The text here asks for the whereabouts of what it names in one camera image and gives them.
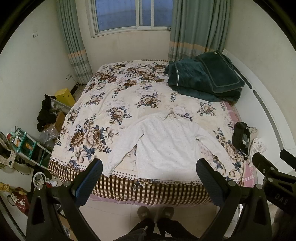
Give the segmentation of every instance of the gray-green curtain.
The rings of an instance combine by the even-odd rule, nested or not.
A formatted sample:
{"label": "gray-green curtain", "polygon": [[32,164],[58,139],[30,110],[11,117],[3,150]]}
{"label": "gray-green curtain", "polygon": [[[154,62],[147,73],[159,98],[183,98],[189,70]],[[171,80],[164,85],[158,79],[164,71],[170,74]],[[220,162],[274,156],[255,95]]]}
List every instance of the gray-green curtain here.
{"label": "gray-green curtain", "polygon": [[231,0],[174,0],[169,60],[223,51]]}
{"label": "gray-green curtain", "polygon": [[75,0],[57,0],[57,12],[66,49],[79,84],[87,84],[93,76],[82,42]]}

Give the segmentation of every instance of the window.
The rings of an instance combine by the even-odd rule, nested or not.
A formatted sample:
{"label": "window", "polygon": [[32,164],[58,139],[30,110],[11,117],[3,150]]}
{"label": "window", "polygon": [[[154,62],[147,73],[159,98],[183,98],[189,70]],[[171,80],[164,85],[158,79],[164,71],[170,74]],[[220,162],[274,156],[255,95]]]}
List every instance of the window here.
{"label": "window", "polygon": [[167,30],[173,0],[88,0],[92,36],[133,30]]}

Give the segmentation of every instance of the dark green blanket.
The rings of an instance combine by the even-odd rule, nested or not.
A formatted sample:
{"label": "dark green blanket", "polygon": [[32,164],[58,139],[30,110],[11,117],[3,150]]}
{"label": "dark green blanket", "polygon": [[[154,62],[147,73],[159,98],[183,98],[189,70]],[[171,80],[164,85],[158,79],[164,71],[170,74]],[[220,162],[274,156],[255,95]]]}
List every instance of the dark green blanket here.
{"label": "dark green blanket", "polygon": [[231,61],[219,51],[170,62],[166,71],[173,90],[211,102],[236,102],[245,84],[235,73]]}

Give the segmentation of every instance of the person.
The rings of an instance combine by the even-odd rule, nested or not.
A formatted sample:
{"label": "person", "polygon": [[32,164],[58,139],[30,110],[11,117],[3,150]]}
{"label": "person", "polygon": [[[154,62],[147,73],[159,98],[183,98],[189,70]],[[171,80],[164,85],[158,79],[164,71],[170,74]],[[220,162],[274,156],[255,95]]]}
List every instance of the person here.
{"label": "person", "polygon": [[157,220],[160,234],[154,233],[155,223],[147,207],[139,207],[137,213],[140,222],[126,235],[115,241],[147,241],[147,240],[198,240],[176,220],[171,220],[174,215],[173,207],[165,207]]}

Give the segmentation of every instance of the person's leg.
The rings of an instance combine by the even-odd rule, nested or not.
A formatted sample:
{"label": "person's leg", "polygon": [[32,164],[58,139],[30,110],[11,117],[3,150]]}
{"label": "person's leg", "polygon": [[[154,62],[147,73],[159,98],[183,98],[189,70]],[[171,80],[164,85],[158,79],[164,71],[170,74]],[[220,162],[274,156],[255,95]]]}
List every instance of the person's leg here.
{"label": "person's leg", "polygon": [[143,228],[145,229],[147,236],[151,235],[154,231],[155,223],[152,219],[149,209],[147,207],[142,206],[139,207],[137,213],[141,222],[136,224],[136,226],[129,233]]}
{"label": "person's leg", "polygon": [[171,220],[174,215],[173,207],[165,207],[160,215],[160,219],[157,221],[157,227],[162,236],[166,233],[170,234],[173,238],[188,238],[198,240],[197,237],[192,235],[186,228],[182,226],[178,221]]}

